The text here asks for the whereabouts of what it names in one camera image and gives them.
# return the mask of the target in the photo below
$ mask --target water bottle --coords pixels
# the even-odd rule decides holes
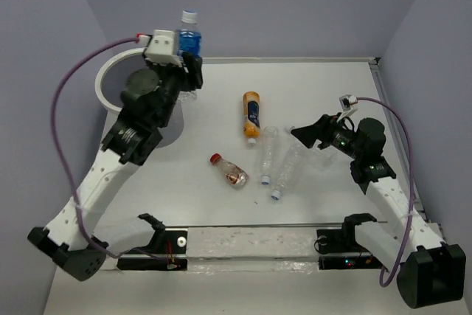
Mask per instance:
[[[265,127],[262,136],[262,156],[260,162],[260,183],[271,183],[274,159],[277,152],[279,130],[277,127]]]
[[[182,12],[182,25],[178,28],[178,53],[190,52],[200,56],[201,33],[197,28],[197,13],[191,10]]]
[[[280,165],[278,177],[271,193],[272,199],[278,201],[287,188],[295,185],[296,178],[299,176],[307,160],[308,151],[309,150],[299,141],[294,142],[289,147]]]

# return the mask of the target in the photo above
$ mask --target white bottle cap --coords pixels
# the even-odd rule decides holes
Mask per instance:
[[[271,177],[270,176],[261,176],[260,183],[263,184],[264,186],[267,186],[268,184],[271,184]]]
[[[282,197],[282,193],[279,190],[273,190],[271,197],[273,200],[278,201]]]
[[[182,22],[185,24],[196,24],[197,23],[197,13],[192,10],[182,11]]]

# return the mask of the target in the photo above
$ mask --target cable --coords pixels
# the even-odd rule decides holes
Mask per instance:
[[[351,124],[351,128],[348,128],[348,127],[347,127],[346,121],[348,121],[349,124]],[[354,125],[354,122],[353,122],[353,120],[351,119],[351,117],[345,117],[345,118],[342,120],[342,125],[343,125],[344,128],[350,129],[352,132],[355,131],[355,125]]]
[[[370,97],[358,97],[357,101],[370,101],[371,103],[377,103],[378,105],[382,105],[384,108],[386,108],[387,110],[392,112],[392,114],[397,118],[398,122],[400,123],[401,128],[403,129],[403,132],[405,133],[406,145],[408,147],[408,170],[409,170],[409,189],[410,189],[410,191],[409,191],[409,205],[408,205],[408,218],[406,219],[405,233],[403,234],[403,239],[401,241],[400,249],[398,250],[397,258],[395,259],[395,263],[394,263],[392,269],[390,270],[389,277],[385,281],[384,281],[384,275],[385,275],[386,269],[385,269],[385,267],[382,267],[382,270],[381,270],[379,283],[380,283],[382,288],[385,288],[385,287],[388,287],[390,285],[390,283],[393,281],[393,279],[394,279],[394,277],[397,273],[398,267],[400,266],[400,263],[401,263],[401,258],[403,256],[403,253],[405,252],[406,243],[408,242],[408,239],[409,239],[410,230],[412,228],[412,220],[413,220],[412,212],[413,212],[414,200],[415,200],[415,196],[414,196],[414,179],[413,179],[413,164],[412,164],[412,142],[410,141],[410,137],[408,135],[408,131],[406,130],[405,123],[400,118],[400,116],[395,112],[395,110],[393,108],[388,106],[386,103],[383,103],[383,102],[381,102],[379,100],[376,100],[376,99],[372,99]]]
[[[361,258],[362,254],[366,251],[366,249],[363,247],[361,249],[361,252],[359,252],[359,255],[355,258],[354,262],[357,263],[357,261]]]
[[[64,172],[66,173],[67,181],[69,183],[71,192],[72,192],[72,198],[74,199],[75,202],[75,214],[77,216],[77,225],[79,227],[80,234],[90,246],[92,246],[94,249],[97,251],[103,252],[104,254],[108,255],[109,257],[112,258],[120,258],[121,255],[124,254],[122,252],[121,254],[115,255],[99,245],[95,240],[93,240],[86,231],[85,225],[83,223],[83,214],[82,214],[82,208],[80,206],[80,199],[79,195],[77,194],[77,187],[74,182],[74,178],[72,177],[72,172],[69,166],[69,163],[66,160],[66,157],[64,156],[64,152],[62,150],[62,147],[59,143],[59,137],[58,137],[58,129],[57,129],[57,124],[56,124],[56,111],[58,107],[58,101],[59,101],[59,96],[60,93],[62,92],[64,86],[66,83],[69,81],[71,76],[85,63],[87,63],[89,60],[91,60],[94,57],[97,57],[100,53],[103,53],[104,51],[108,51],[109,49],[119,46],[120,44],[127,44],[127,43],[137,43],[139,41],[139,38],[137,37],[131,37],[131,38],[124,38],[119,41],[112,42],[111,44],[108,44],[106,46],[103,46],[102,48],[97,49],[96,51],[92,52],[91,54],[87,55],[84,59],[82,59],[80,62],[75,64],[60,80],[58,87],[56,88],[56,91],[54,93],[54,96],[52,98],[52,104],[51,104],[51,111],[50,111],[50,125],[51,125],[51,134],[52,134],[52,141],[54,142],[54,147],[55,150],[57,151],[59,155],[59,160],[60,163],[63,166]],[[149,252],[145,252],[145,250],[135,248],[138,252],[147,255],[149,257],[152,257],[156,260],[161,260],[161,258],[155,257]]]
[[[319,248],[316,247],[316,245],[319,246],[319,240],[316,240],[316,241],[315,241],[315,244],[313,245],[313,247],[315,248],[315,251],[319,253]]]

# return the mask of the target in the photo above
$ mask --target empty plastic bottle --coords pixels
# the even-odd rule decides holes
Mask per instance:
[[[308,149],[299,141],[295,141],[288,149],[280,169],[277,179],[275,180],[274,189],[271,197],[278,201],[287,188],[293,187],[296,183],[296,178],[300,174],[307,157]]]
[[[248,174],[243,169],[223,159],[220,154],[213,154],[209,161],[219,169],[232,187],[241,188],[248,181]]]
[[[277,152],[279,130],[277,127],[265,127],[262,136],[262,156],[260,161],[260,183],[268,185],[274,172],[274,159]]]

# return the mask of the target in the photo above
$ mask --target bottle label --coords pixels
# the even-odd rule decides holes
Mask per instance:
[[[248,120],[254,123],[258,128],[259,125],[259,104],[256,101],[248,102]]]
[[[242,173],[243,171],[237,167],[237,166],[234,166],[231,171],[229,171],[227,174],[226,174],[226,179],[228,180],[228,182],[230,184],[237,184],[237,182],[239,181],[240,179],[240,174]]]
[[[182,31],[178,39],[179,53],[190,52],[195,56],[200,53],[201,35],[191,35],[189,32]]]

